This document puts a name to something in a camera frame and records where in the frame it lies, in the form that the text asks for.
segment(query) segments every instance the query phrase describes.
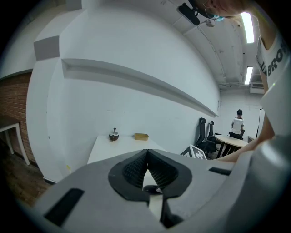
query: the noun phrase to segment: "ceiling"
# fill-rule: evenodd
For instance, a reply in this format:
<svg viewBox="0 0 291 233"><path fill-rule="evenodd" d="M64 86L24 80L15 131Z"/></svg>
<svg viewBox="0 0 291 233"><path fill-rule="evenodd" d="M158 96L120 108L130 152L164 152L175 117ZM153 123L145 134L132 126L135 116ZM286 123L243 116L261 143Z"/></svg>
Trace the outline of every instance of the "ceiling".
<svg viewBox="0 0 291 233"><path fill-rule="evenodd" d="M199 28L190 23L180 13L177 6L184 2L191 7L188 0L122 0L136 7L145 9L170 25L175 27L200 52L209 65L213 76L219 86L243 85L247 66L253 66L251 82L261 81L260 73L256 67L256 49L259 37L258 22L252 16L255 42L246 43L243 24L224 19L216 22L212 28L205 23ZM200 22L206 20L199 15Z"/></svg>

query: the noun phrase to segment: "floor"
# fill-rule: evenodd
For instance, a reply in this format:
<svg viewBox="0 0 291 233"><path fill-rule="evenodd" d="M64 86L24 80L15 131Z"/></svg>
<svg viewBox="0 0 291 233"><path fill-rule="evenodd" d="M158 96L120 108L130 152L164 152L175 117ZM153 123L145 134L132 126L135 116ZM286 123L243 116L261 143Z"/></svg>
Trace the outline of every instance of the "floor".
<svg viewBox="0 0 291 233"><path fill-rule="evenodd" d="M2 166L8 187L15 198L20 199L29 206L33 206L37 198L51 185L43 180L39 168L27 166L18 156L11 155L6 146L0 148L0 164Z"/></svg>

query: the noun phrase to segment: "ceiling light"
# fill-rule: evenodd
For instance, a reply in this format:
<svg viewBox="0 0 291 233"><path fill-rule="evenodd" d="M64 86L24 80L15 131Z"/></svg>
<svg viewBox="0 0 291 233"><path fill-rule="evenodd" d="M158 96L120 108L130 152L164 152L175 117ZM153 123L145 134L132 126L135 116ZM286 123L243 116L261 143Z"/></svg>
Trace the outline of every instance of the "ceiling light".
<svg viewBox="0 0 291 233"><path fill-rule="evenodd" d="M245 85L249 85L250 84L252 72L253 72L253 67L252 66L248 66L248 68L246 70L246 81L245 81Z"/></svg>
<svg viewBox="0 0 291 233"><path fill-rule="evenodd" d="M244 22L245 30L246 30L246 42L254 43L254 29L253 23L251 22L251 15L249 13L243 12L241 14L242 20Z"/></svg>

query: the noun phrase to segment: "white t-shirt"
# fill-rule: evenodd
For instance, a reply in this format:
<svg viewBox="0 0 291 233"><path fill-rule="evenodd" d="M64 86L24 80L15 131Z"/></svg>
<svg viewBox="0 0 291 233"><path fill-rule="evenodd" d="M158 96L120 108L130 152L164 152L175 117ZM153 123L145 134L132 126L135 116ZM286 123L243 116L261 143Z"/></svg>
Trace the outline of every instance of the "white t-shirt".
<svg viewBox="0 0 291 233"><path fill-rule="evenodd" d="M267 76L269 88L282 75L283 68L288 64L289 57L289 48L279 31L277 31L275 40L269 50L265 48L261 37L259 37L256 59L259 68Z"/></svg>
<svg viewBox="0 0 291 233"><path fill-rule="evenodd" d="M244 126L244 119L240 119L240 120L242 120L242 122L241 122L241 126ZM231 132L232 132L232 133L235 133L235 134L241 134L241 127L239 127L238 129L234 129L234 128L232 127L232 128L231 128Z"/></svg>

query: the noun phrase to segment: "person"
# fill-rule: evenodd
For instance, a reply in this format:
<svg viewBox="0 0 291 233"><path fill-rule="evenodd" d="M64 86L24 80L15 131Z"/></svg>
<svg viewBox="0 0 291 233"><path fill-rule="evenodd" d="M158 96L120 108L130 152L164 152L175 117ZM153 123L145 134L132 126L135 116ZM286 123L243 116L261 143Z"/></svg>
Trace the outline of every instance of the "person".
<svg viewBox="0 0 291 233"><path fill-rule="evenodd" d="M212 12L217 12L218 17L226 17L232 19L240 15L242 12L247 12L258 19L260 38L258 40L258 48L256 61L260 68L260 75L263 82L265 93L269 87L274 85L276 78L280 77L284 66L288 66L288 71L291 72L288 59L290 51L284 42L281 34L276 26L267 20L264 15L258 10L258 4L252 0L195 0L195 5L200 10L210 12L209 9L214 9ZM236 162L238 157L246 151L255 150L262 142L271 139L274 136L274 131L265 115L262 131L258 138L247 144L245 147L225 157L218 158L220 161Z"/></svg>
<svg viewBox="0 0 291 233"><path fill-rule="evenodd" d="M241 119L242 120L241 127L239 129L235 129L233 127L235 119ZM244 119L242 119L242 110L239 109L239 110L237 110L237 117L235 117L232 120L231 132L229 133L229 137L234 137L234 138L237 138L237 139L241 139L241 133L242 133L243 129L244 129ZM226 148L224 149L224 152L223 152L222 156L226 156L230 148L231 148L231 151L233 151L233 147L231 145L227 144Z"/></svg>

